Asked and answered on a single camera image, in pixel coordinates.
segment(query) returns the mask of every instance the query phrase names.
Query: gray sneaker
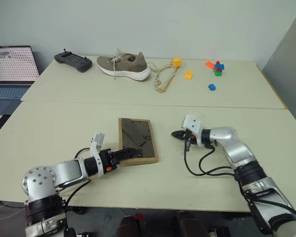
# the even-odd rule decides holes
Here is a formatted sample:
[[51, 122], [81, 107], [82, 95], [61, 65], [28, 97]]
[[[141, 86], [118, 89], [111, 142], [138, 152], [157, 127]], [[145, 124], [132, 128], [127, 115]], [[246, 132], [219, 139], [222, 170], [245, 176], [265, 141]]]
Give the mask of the gray sneaker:
[[143, 53], [131, 54], [117, 50], [114, 57], [98, 57], [100, 69], [107, 75], [128, 77], [134, 80], [145, 80], [151, 73]]

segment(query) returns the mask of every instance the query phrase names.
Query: floor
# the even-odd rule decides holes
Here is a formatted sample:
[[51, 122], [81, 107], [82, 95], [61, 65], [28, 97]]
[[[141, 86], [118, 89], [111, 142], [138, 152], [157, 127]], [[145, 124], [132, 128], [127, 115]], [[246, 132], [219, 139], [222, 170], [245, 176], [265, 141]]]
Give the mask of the floor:
[[[0, 220], [0, 237], [24, 236], [26, 219], [22, 203], [9, 202], [1, 207], [0, 218], [7, 217], [16, 212], [18, 214]], [[76, 233], [95, 232], [96, 237], [114, 237], [119, 222], [126, 215], [144, 215], [140, 222], [143, 237], [174, 237], [174, 217], [176, 210], [152, 210], [152, 209], [121, 209], [121, 208], [87, 208], [85, 214], [78, 215], [70, 211], [67, 213], [69, 227], [73, 227]], [[232, 237], [261, 237], [252, 217], [242, 217], [239, 213], [203, 212], [192, 211], [209, 230], [211, 227], [227, 226]]]

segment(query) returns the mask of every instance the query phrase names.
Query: wooden frame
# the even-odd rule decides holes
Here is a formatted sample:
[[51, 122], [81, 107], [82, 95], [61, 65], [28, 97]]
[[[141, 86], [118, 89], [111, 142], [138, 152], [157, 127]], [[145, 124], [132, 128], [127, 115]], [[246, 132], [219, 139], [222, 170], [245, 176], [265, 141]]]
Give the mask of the wooden frame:
[[[118, 148], [120, 150], [123, 149], [122, 119], [123, 118], [118, 119], [118, 133], [119, 133]], [[154, 157], [126, 159], [126, 160], [121, 161], [120, 164], [122, 166], [127, 166], [127, 165], [157, 163], [159, 161], [159, 158], [158, 158], [158, 155], [157, 155], [157, 149], [156, 149], [156, 145], [155, 145], [155, 142], [154, 142], [154, 135], [153, 135], [150, 120], [149, 119], [132, 119], [132, 118], [130, 118], [130, 120], [148, 122], [150, 135], [151, 135], [151, 138], [152, 138], [152, 146], [153, 146], [153, 151], [154, 151]]]

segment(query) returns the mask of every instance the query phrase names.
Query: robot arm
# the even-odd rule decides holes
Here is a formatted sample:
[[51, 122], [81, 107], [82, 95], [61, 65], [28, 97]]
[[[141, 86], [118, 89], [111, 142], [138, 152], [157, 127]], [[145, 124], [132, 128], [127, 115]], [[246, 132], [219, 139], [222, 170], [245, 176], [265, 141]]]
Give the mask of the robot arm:
[[77, 157], [54, 166], [37, 167], [25, 174], [22, 187], [29, 196], [25, 202], [27, 237], [75, 236], [74, 230], [67, 228], [65, 201], [59, 196], [57, 188], [64, 189], [87, 181], [93, 175], [101, 177], [116, 169], [121, 160], [131, 158], [137, 152], [131, 148], [98, 152], [103, 139], [102, 133], [96, 133], [92, 138], [90, 158]]
[[247, 145], [240, 141], [234, 128], [204, 129], [201, 122], [191, 116], [185, 118], [182, 128], [187, 135], [195, 136], [198, 146], [214, 141], [222, 146], [241, 194], [262, 233], [296, 237], [296, 211], [272, 178], [267, 177]]

